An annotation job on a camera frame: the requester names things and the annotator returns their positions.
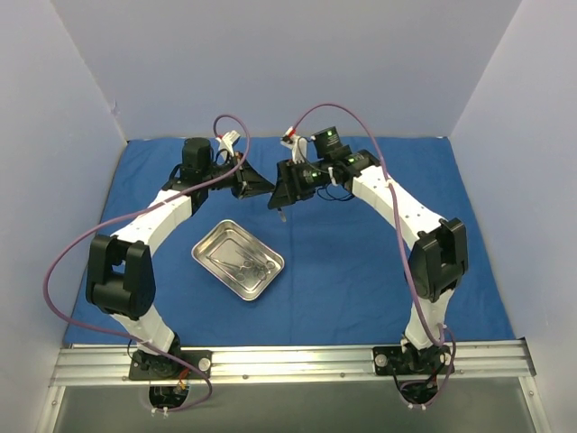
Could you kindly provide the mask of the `stainless steel instrument tray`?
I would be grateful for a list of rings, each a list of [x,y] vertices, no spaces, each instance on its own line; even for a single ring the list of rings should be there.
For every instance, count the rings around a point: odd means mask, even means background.
[[[255,301],[285,267],[284,258],[231,219],[219,222],[191,256],[244,301]]]

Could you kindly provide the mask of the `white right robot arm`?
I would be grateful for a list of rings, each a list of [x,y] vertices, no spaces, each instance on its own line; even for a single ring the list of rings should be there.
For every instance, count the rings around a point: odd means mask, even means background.
[[[397,232],[412,298],[400,361],[410,372],[421,372],[433,361],[430,347],[444,343],[448,304],[468,271],[466,227],[460,219],[447,220],[421,204],[366,150],[344,153],[332,161],[278,162],[268,208],[307,200],[331,184],[366,203]]]

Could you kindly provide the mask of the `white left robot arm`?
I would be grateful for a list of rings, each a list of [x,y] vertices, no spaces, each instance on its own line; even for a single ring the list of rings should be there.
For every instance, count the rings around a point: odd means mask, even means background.
[[[274,190],[249,162],[236,155],[213,161],[182,162],[174,167],[146,212],[112,235],[96,235],[89,249],[87,301],[111,316],[150,355],[149,366],[161,378],[175,376],[182,365],[177,334],[153,302],[156,281],[152,256],[176,228],[192,217],[211,190],[229,189],[238,199]]]

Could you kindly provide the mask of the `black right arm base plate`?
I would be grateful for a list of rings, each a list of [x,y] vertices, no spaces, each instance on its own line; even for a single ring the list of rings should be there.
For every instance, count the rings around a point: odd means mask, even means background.
[[[453,373],[451,350],[446,345],[416,349],[411,344],[382,345],[372,348],[373,366],[378,376]]]

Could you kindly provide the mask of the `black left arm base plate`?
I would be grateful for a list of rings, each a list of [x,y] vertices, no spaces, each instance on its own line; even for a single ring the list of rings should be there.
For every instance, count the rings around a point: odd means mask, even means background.
[[[210,350],[184,349],[179,358],[195,367],[195,370],[191,370],[165,356],[148,354],[138,349],[132,353],[128,378],[131,381],[200,379],[200,373],[210,377],[212,355]]]

